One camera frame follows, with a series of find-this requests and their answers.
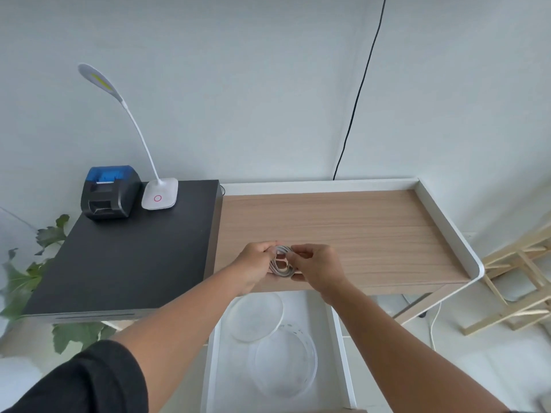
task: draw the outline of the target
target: lamp base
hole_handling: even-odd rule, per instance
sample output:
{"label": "lamp base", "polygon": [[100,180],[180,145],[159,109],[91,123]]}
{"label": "lamp base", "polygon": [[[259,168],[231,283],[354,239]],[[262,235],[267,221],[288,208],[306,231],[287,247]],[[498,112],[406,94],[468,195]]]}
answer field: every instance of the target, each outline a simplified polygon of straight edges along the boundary
{"label": "lamp base", "polygon": [[178,196],[178,180],[175,178],[161,178],[149,181],[145,186],[141,207],[146,210],[168,209],[176,203]]}

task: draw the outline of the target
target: white desk lamp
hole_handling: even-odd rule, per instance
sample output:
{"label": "white desk lamp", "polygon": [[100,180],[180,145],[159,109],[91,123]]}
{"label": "white desk lamp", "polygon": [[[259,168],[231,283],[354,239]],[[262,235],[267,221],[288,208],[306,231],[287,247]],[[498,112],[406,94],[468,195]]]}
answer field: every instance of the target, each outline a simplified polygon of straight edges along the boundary
{"label": "white desk lamp", "polygon": [[117,92],[113,84],[109,82],[109,80],[100,71],[98,71],[91,65],[79,64],[78,71],[80,72],[80,75],[85,77],[92,84],[100,87],[100,89],[103,89],[104,91],[111,94],[114,98],[116,98],[122,105],[122,107],[124,107],[128,115],[132,119],[134,127],[138,131],[141,143],[143,143],[145,152],[147,152],[149,162],[151,162],[151,166],[153,167],[153,172],[155,173],[156,178],[156,180],[148,182],[145,186],[145,191],[143,192],[143,197],[141,199],[141,207],[146,210],[160,210],[168,209],[174,206],[174,204],[176,203],[176,196],[178,195],[178,180],[175,178],[159,178],[159,176],[157,175],[157,170],[155,169],[155,164],[153,163],[153,159],[151,158],[151,154],[149,153],[149,149],[147,149],[145,140],[143,139],[141,131],[138,127],[138,123],[136,123],[136,121],[134,120],[134,116],[128,109],[128,106],[126,105],[121,95]]}

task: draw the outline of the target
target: person's right arm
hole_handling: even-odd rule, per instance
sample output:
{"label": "person's right arm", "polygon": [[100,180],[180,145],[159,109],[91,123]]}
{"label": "person's right arm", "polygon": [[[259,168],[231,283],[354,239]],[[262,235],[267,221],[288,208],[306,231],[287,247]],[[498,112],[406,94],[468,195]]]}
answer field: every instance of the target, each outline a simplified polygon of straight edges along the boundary
{"label": "person's right arm", "polygon": [[394,413],[505,413],[506,406],[386,314],[345,276],[327,245],[294,245],[286,255],[333,306]]}

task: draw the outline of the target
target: white drawer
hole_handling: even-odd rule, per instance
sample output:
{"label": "white drawer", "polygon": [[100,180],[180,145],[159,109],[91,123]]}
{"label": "white drawer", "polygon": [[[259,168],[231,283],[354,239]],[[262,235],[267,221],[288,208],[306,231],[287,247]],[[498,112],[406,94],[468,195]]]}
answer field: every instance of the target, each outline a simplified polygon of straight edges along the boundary
{"label": "white drawer", "polygon": [[235,340],[224,328],[229,312],[226,310],[208,342],[201,413],[310,412],[356,407],[337,313],[315,291],[278,294],[285,306],[282,323],[299,326],[312,337],[316,347],[318,363],[312,385],[291,399],[269,398],[251,385],[245,355],[236,349]]}

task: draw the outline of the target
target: black cable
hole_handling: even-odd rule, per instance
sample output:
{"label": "black cable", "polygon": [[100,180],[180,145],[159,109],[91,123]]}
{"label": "black cable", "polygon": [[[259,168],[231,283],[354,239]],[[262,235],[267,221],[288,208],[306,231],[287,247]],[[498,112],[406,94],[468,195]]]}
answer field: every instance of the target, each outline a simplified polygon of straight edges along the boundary
{"label": "black cable", "polygon": [[354,102],[354,109],[352,109],[352,116],[350,117],[350,124],[348,125],[348,131],[346,132],[346,137],[344,138],[344,145],[343,145],[343,149],[342,149],[342,152],[341,152],[341,157],[339,158],[339,161],[337,162],[337,167],[335,168],[335,173],[333,174],[333,181],[335,181],[335,177],[337,176],[337,171],[339,169],[339,165],[341,164],[341,159],[343,158],[344,149],[346,148],[346,141],[348,140],[348,135],[350,134],[350,129],[352,127],[352,122],[354,121],[354,114],[356,113],[356,106],[358,105],[358,99],[360,98],[360,93],[362,92],[362,87],[364,86],[365,74],[368,72],[368,66],[369,66],[369,61],[371,60],[371,54],[373,53],[373,48],[375,47],[375,42],[377,41],[377,36],[379,35],[379,29],[381,28],[382,14],[385,12],[385,4],[386,4],[386,0],[383,0],[382,1],[382,9],[381,9],[381,17],[379,18],[379,25],[377,26],[377,32],[375,33],[375,38],[373,39],[373,43],[371,44],[371,50],[369,51],[368,63],[365,66],[364,77],[362,78],[362,83],[360,84],[360,88],[358,89],[358,95],[356,95],[356,101]]}

